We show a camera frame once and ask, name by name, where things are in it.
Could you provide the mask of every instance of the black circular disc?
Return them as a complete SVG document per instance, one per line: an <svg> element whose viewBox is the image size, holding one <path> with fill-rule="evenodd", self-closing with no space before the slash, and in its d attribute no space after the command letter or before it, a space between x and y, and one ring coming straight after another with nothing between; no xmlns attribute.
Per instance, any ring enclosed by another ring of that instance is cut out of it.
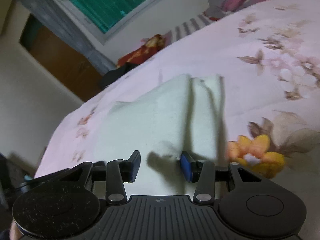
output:
<svg viewBox="0 0 320 240"><path fill-rule="evenodd" d="M14 203L12 215L25 234L41 238L77 235L92 225L100 212L90 191L78 193L27 192Z"/></svg>
<svg viewBox="0 0 320 240"><path fill-rule="evenodd" d="M277 185L260 183L243 183L224 196L218 206L221 218L250 237L280 238L297 233L306 217L302 200Z"/></svg>

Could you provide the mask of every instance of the bed sheet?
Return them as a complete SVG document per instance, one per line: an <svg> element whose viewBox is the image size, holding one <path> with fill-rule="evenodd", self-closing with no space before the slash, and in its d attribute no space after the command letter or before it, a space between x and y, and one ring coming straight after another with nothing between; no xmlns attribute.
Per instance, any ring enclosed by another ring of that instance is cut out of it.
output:
<svg viewBox="0 0 320 240"><path fill-rule="evenodd" d="M320 237L320 0L269 0L163 49L69 114L36 176L99 161L95 131L116 101L131 102L182 73L225 80L227 140L268 125L285 168L273 179L307 206L300 236Z"/></svg>

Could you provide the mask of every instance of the striped fabric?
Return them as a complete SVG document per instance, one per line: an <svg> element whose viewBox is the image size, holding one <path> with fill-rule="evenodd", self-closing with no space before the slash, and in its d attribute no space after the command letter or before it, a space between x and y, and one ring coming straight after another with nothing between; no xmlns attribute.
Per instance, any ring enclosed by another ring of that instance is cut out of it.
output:
<svg viewBox="0 0 320 240"><path fill-rule="evenodd" d="M188 36L195 31L210 25L213 21L206 17L204 14L199 14L183 24L176 26L173 30L168 31L163 36L166 38L165 45L168 46L175 41L181 40L183 37Z"/></svg>

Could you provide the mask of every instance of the cloth fold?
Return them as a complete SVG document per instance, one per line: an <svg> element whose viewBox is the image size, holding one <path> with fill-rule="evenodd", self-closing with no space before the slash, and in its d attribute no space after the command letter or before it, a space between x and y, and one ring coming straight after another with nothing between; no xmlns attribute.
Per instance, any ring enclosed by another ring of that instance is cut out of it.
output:
<svg viewBox="0 0 320 240"><path fill-rule="evenodd" d="M193 195L179 167L182 150L217 161L223 109L223 80L180 75L130 103L117 103L103 120L95 159L141 152L141 166L130 195Z"/></svg>

